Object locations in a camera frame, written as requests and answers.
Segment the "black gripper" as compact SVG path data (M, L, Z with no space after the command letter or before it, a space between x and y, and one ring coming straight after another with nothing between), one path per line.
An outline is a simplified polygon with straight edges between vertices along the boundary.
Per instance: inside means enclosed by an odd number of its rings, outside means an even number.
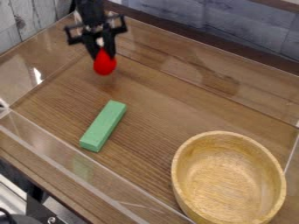
M82 17L78 13L73 14L73 18L74 24L64 27L68 44L74 45L82 42L89 56L94 60L100 49L96 39L102 38L104 49L109 58L113 59L116 55L116 36L126 32L125 16L121 14L104 16L104 22L93 26L82 23Z

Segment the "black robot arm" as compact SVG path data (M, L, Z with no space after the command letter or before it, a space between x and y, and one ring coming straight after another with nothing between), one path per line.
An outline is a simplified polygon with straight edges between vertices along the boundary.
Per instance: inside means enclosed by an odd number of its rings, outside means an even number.
M125 16L108 15L104 11L104 0L74 0L74 6L80 21L64 27L68 44L82 44L93 60L100 50L113 59L116 35L126 32Z

